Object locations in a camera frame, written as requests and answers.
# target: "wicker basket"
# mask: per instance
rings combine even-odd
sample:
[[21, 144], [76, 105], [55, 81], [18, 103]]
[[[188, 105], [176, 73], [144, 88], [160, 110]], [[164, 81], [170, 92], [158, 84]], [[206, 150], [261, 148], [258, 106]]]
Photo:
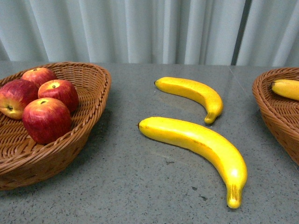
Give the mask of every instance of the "wicker basket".
[[299, 101], [273, 93], [270, 84], [276, 79], [299, 80], [299, 68], [273, 69], [261, 74], [253, 82], [253, 95], [266, 126], [299, 165]]
[[[75, 85], [79, 106], [72, 113], [72, 129], [55, 142], [40, 145], [28, 136], [22, 121], [1, 114], [0, 190], [37, 183], [64, 170], [85, 145], [106, 105], [111, 85], [110, 73], [106, 69], [91, 63], [73, 62], [39, 67], [50, 68], [58, 79], [67, 79]], [[27, 70], [0, 80], [0, 87], [20, 78]]]

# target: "basket of apples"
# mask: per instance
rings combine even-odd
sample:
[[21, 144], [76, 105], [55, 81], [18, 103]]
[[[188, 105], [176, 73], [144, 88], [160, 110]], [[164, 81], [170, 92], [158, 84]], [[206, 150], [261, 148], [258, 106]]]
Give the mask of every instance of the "basket of apples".
[[46, 180], [78, 155], [102, 115], [110, 73], [49, 63], [0, 80], [0, 190]]

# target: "basket rim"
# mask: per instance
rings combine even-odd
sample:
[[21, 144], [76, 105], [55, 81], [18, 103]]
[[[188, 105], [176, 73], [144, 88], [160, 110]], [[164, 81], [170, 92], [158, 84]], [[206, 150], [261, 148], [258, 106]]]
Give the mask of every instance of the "basket rim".
[[[100, 104], [103, 104], [105, 106], [106, 104], [106, 100], [110, 91], [110, 85], [111, 85], [111, 76], [108, 70], [106, 70], [105, 68], [96, 65], [94, 63], [81, 63], [81, 62], [70, 62], [70, 61], [65, 61], [65, 62], [55, 62], [55, 63], [47, 63], [47, 64], [41, 64], [38, 66], [34, 66], [32, 68], [29, 69], [25, 69], [22, 71], [19, 71], [15, 74], [12, 74], [8, 77], [5, 77], [4, 79], [1, 79], [0, 82], [8, 82], [10, 80], [16, 79], [18, 77], [20, 77], [20, 75], [28, 70], [34, 69], [34, 68], [38, 68], [38, 67], [53, 67], [53, 66], [74, 66], [74, 67], [94, 67], [97, 70], [101, 70], [104, 75], [105, 75], [105, 88], [103, 90], [103, 92], [100, 93], [99, 95], [99, 99], [95, 102], [95, 104], [93, 105], [92, 109], [90, 110], [90, 112], [86, 115], [86, 117], [75, 127], [72, 128], [72, 130], [70, 130], [68, 133], [66, 133], [65, 135], [61, 136], [60, 138], [58, 138], [56, 141], [51, 142], [49, 144], [44, 145], [43, 147], [39, 148], [36, 151], [31, 151], [29, 153], [26, 154], [22, 154], [22, 155], [18, 155], [18, 156], [14, 156], [11, 158], [8, 158], [7, 160], [1, 160], [0, 161], [0, 175], [5, 174], [12, 169], [12, 167], [14, 169], [16, 169], [19, 166], [22, 166], [24, 163], [29, 162], [29, 161], [38, 161], [39, 159], [41, 159], [42, 157], [44, 157], [45, 155], [51, 155], [51, 154], [55, 154], [57, 152], [59, 152], [60, 150], [62, 150], [65, 146], [69, 145], [71, 142], [76, 141], [78, 138], [80, 138], [83, 134], [85, 134], [87, 131], [91, 131], [92, 127], [94, 126], [94, 124], [99, 120], [101, 114], [100, 113], [96, 113], [95, 111], [99, 110], [99, 106]], [[14, 162], [14, 160], [22, 160], [22, 163], [20, 163], [19, 165], [16, 165], [16, 163]]]
[[299, 75], [299, 67], [282, 67], [282, 68], [277, 68], [277, 69], [271, 69], [269, 71], [266, 71], [256, 77], [256, 79], [253, 82], [252, 85], [252, 92], [253, 95], [256, 99], [257, 104], [260, 107], [260, 110], [262, 113], [267, 112], [267, 115], [272, 117], [275, 120], [279, 120], [279, 123], [281, 126], [288, 127], [293, 133], [299, 134], [299, 129], [294, 127], [291, 123], [289, 123], [283, 116], [281, 116], [271, 105], [270, 103], [266, 100], [264, 95], [262, 94], [262, 84], [263, 81], [270, 76], [273, 76], [273, 73], [275, 74], [281, 74], [285, 71], [288, 71], [287, 73], [294, 73], [297, 72]]

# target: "white curtain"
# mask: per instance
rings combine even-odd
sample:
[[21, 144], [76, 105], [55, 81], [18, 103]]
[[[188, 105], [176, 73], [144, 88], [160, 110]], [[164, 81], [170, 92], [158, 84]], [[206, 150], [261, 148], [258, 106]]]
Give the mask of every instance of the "white curtain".
[[295, 67], [299, 0], [0, 0], [0, 60]]

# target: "gray table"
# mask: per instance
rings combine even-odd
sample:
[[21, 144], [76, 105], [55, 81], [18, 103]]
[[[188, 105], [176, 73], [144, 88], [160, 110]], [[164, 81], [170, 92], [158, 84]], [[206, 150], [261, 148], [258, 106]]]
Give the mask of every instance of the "gray table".
[[[0, 62], [0, 78], [42, 62]], [[85, 148], [58, 175], [0, 192], [0, 223], [284, 223], [299, 220], [299, 166], [262, 121], [253, 80], [271, 68], [99, 64], [111, 72], [107, 106]], [[144, 137], [137, 123], [165, 116], [205, 125], [205, 109], [159, 91], [164, 76], [203, 82], [222, 96], [223, 114], [209, 128], [243, 155], [243, 203], [226, 204], [226, 187], [210, 162]]]

